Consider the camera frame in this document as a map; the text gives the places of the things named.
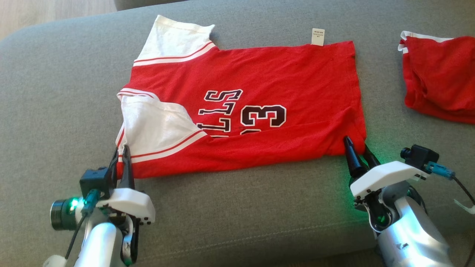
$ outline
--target basketball jersey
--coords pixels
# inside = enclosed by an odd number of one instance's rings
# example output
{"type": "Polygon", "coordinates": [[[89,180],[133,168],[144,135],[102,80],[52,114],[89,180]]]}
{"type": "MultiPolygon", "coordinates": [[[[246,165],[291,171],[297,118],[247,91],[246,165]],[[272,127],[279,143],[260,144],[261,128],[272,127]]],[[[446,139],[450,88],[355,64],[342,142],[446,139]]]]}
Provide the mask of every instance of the basketball jersey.
{"type": "Polygon", "coordinates": [[[203,27],[158,16],[118,93],[135,178],[364,151],[351,41],[221,50],[203,27]]]}
{"type": "Polygon", "coordinates": [[[406,106],[441,119],[475,124],[475,38],[401,33],[406,106]]]}

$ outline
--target clothing tag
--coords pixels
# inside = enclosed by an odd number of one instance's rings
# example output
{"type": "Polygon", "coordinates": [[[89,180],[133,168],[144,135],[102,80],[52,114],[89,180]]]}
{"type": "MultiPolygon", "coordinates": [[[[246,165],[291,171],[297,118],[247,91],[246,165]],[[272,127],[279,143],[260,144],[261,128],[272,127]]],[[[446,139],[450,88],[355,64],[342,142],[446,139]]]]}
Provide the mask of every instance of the clothing tag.
{"type": "Polygon", "coordinates": [[[312,45],[323,46],[323,39],[325,38],[324,29],[312,29],[312,45]]]}
{"type": "Polygon", "coordinates": [[[470,213],[470,214],[475,214],[475,205],[471,208],[467,208],[465,207],[464,205],[462,205],[462,203],[458,202],[457,200],[454,200],[455,201],[455,204],[459,205],[460,207],[462,207],[466,212],[470,213]]]}

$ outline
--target wooden floor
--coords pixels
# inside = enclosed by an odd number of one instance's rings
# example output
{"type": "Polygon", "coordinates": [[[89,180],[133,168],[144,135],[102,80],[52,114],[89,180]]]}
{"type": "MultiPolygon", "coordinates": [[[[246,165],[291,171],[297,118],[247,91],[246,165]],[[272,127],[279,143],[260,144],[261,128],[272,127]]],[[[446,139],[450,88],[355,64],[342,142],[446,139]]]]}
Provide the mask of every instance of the wooden floor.
{"type": "Polygon", "coordinates": [[[26,26],[115,11],[114,0],[0,0],[0,40],[26,26]]]}

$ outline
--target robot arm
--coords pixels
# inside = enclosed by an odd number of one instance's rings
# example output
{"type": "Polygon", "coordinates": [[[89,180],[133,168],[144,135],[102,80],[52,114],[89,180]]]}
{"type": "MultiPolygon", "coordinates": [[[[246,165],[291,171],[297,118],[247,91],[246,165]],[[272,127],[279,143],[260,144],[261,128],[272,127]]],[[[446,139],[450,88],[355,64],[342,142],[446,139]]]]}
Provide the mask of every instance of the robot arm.
{"type": "Polygon", "coordinates": [[[76,231],[66,257],[54,255],[43,267],[66,265],[79,229],[85,233],[75,267],[125,267],[137,260],[139,226],[155,222],[155,207],[147,194],[135,190],[127,146],[119,184],[115,171],[117,159],[116,151],[109,168],[84,173],[80,180],[83,197],[53,203],[53,228],[76,231]]]}
{"type": "Polygon", "coordinates": [[[368,147],[363,163],[351,139],[344,139],[354,206],[368,213],[369,223],[388,267],[451,267],[449,245],[427,216],[424,201],[407,182],[436,173],[449,180],[455,173],[437,164],[439,155],[414,145],[401,152],[402,162],[380,164],[368,147]]]}

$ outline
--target gray couch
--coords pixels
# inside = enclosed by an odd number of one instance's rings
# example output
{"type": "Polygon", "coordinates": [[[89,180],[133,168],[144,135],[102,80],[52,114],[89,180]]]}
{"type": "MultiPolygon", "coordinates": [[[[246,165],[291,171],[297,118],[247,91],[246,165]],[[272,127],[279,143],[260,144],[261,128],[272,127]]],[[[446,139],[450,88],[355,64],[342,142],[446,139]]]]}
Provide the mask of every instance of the gray couch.
{"type": "MultiPolygon", "coordinates": [[[[115,94],[157,14],[216,24],[220,49],[303,45],[312,28],[326,30],[326,44],[354,40],[373,152],[388,162],[414,143],[430,147],[475,191],[475,126],[406,108],[396,50],[402,30],[475,36],[473,10],[474,1],[191,0],[18,31],[0,42],[1,265],[40,266],[66,252],[72,233],[51,228],[49,208],[79,194],[85,169],[108,164],[122,123],[115,94]]],[[[137,266],[264,266],[371,248],[348,178],[344,157],[324,157],[137,181],[157,208],[137,266]]],[[[474,228],[452,201],[466,200],[455,183],[415,186],[444,235],[474,228]]]]}

